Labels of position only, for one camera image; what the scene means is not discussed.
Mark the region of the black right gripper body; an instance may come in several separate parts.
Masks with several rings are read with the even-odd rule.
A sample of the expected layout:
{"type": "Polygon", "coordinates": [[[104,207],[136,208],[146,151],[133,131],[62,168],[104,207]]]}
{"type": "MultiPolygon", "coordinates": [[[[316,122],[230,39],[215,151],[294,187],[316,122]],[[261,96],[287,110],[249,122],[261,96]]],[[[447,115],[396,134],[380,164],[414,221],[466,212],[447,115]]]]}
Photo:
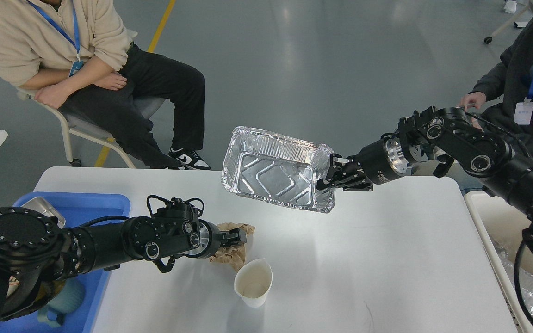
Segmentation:
{"type": "Polygon", "coordinates": [[[373,184],[385,184],[407,175],[409,161],[396,139],[380,139],[353,156],[373,184]]]}

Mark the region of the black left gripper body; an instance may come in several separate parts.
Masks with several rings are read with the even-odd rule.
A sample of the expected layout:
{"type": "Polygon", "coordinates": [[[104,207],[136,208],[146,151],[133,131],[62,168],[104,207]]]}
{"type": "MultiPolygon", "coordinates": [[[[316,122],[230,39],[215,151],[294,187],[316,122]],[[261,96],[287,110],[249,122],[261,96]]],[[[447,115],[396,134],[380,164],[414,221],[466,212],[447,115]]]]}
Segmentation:
{"type": "Polygon", "coordinates": [[[221,247],[222,232],[211,222],[199,220],[199,246],[187,252],[191,259],[207,259],[221,247]]]}

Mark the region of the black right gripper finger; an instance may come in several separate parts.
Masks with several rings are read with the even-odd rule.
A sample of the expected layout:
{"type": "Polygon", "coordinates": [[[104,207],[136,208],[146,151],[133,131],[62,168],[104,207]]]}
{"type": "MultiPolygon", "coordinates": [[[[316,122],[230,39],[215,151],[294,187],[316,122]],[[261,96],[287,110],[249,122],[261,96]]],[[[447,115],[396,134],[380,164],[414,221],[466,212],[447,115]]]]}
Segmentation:
{"type": "Polygon", "coordinates": [[[316,183],[316,189],[319,191],[334,188],[330,185],[336,180],[345,179],[361,179],[362,178],[362,164],[358,161],[343,158],[339,154],[331,154],[329,159],[330,166],[324,179],[320,179],[316,183]]]}
{"type": "Polygon", "coordinates": [[[372,191],[373,183],[368,179],[345,179],[330,183],[334,188],[342,188],[343,191],[372,191]]]}

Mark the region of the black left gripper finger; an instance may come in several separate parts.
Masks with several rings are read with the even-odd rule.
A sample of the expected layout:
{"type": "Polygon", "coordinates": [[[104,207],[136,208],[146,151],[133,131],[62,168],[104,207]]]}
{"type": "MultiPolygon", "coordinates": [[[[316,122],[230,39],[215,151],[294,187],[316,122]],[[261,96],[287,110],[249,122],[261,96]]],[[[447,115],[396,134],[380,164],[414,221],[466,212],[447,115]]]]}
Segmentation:
{"type": "Polygon", "coordinates": [[[221,247],[233,247],[245,245],[247,242],[246,232],[243,229],[232,229],[221,232],[221,247]]]}

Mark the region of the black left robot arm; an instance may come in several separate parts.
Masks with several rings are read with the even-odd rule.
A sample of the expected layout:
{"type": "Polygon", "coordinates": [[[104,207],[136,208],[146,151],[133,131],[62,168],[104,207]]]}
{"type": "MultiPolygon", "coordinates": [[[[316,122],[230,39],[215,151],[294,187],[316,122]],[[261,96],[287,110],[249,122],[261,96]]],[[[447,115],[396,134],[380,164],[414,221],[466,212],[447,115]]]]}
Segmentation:
{"type": "Polygon", "coordinates": [[[160,198],[148,216],[104,216],[73,228],[27,207],[0,208],[0,321],[32,314],[59,281],[146,260],[170,272],[176,259],[211,257],[246,244],[241,228],[219,230],[192,200],[160,198]]]}

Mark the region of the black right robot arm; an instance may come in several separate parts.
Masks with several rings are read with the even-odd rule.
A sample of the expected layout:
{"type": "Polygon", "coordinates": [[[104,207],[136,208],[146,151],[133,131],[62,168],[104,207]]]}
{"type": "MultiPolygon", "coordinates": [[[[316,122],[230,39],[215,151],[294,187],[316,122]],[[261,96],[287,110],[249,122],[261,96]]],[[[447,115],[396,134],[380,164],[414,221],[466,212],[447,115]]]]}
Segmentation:
{"type": "Polygon", "coordinates": [[[468,122],[471,117],[463,107],[429,107],[401,118],[397,130],[381,135],[358,154],[343,158],[331,154],[319,191],[343,188],[345,191],[372,191],[374,184],[384,184],[404,177],[409,167],[426,159],[439,162],[433,175],[444,177],[454,162],[479,179],[483,190],[501,197],[524,213],[531,222],[522,231],[520,248],[514,261],[514,290],[521,310],[533,326],[521,293],[519,270],[524,248],[533,253],[533,160],[527,151],[514,153],[499,135],[482,131],[468,122]]]}

